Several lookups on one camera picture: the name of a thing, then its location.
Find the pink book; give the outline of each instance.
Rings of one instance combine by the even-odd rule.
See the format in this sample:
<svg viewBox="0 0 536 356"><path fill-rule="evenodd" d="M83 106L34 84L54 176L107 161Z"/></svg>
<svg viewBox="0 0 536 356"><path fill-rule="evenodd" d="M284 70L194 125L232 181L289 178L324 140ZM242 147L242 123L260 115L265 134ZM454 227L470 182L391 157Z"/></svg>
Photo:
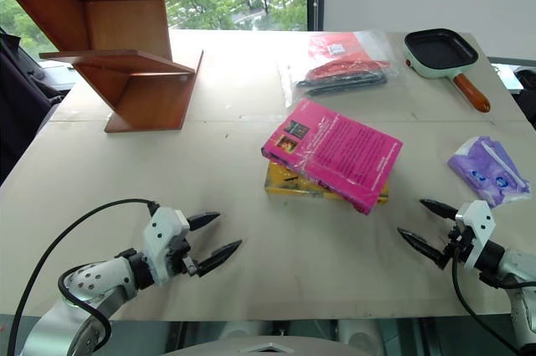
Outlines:
<svg viewBox="0 0 536 356"><path fill-rule="evenodd" d="M261 151L369 214L401 148L396 138L304 99Z"/></svg>

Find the plastic bag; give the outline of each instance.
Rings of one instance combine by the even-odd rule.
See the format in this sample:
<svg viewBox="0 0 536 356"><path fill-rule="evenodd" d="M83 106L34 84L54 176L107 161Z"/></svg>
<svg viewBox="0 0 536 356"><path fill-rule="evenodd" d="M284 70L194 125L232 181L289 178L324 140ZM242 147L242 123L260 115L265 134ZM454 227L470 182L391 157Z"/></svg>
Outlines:
<svg viewBox="0 0 536 356"><path fill-rule="evenodd" d="M503 145L490 137L468 140L448 164L492 208L532 197L530 183L521 178Z"/></svg>
<svg viewBox="0 0 536 356"><path fill-rule="evenodd" d="M385 84L399 74L389 41L377 31L307 35L279 62L285 104Z"/></svg>

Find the clear plastic bag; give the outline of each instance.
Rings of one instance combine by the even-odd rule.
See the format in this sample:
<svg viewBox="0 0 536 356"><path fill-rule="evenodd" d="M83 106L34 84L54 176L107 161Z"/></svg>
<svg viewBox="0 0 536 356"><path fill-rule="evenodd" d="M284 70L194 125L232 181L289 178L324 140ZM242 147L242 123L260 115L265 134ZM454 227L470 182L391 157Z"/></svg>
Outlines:
<svg viewBox="0 0 536 356"><path fill-rule="evenodd" d="M384 33L361 31L307 35L279 62L286 106L304 96L385 84L399 75Z"/></svg>

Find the tabletop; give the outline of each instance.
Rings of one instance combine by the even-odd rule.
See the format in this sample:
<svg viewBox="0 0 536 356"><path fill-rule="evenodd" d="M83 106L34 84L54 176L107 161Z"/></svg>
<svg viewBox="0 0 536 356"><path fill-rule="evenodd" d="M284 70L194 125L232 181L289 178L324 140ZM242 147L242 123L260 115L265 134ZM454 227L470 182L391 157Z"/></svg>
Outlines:
<svg viewBox="0 0 536 356"><path fill-rule="evenodd" d="M480 59L467 76L492 110L472 109L448 80L425 80L399 67L384 86L316 98L321 104L399 138L404 147L389 176L389 202L371 215L342 201L267 194L260 147L285 108L277 69L281 47L307 33L170 30L173 58L204 48L181 131L106 134L111 113L78 84L36 136L0 188L0 312L13 313L31 270L67 225L98 205L154 199L186 215L219 211L217 222L188 241L198 260L221 245L242 246L203 278L178 276L152 286L114 318L236 320L415 317L463 314L450 272L411 249L396 227L437 247L451 225L418 199L453 206L476 195L446 165L468 138L499 140L524 178L536 182L536 135L470 35ZM403 34L389 34L402 64ZM492 239L534 252L536 201L493 210ZM148 222L141 205L103 211L52 253L25 309L42 315L59 296L58 276L71 266L142 248ZM509 312L503 291L463 271L461 289L476 312Z"/></svg>

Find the yellow book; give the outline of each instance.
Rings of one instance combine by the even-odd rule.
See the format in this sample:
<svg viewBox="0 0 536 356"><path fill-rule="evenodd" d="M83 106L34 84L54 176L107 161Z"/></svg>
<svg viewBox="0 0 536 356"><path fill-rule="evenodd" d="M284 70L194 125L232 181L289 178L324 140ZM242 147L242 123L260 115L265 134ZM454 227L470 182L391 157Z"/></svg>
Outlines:
<svg viewBox="0 0 536 356"><path fill-rule="evenodd" d="M277 163L270 162L266 171L265 190L267 193L309 195L325 199L343 199L337 193L315 184L311 180L284 168ZM385 183L378 197L378 204L385 204L389 200L389 185Z"/></svg>

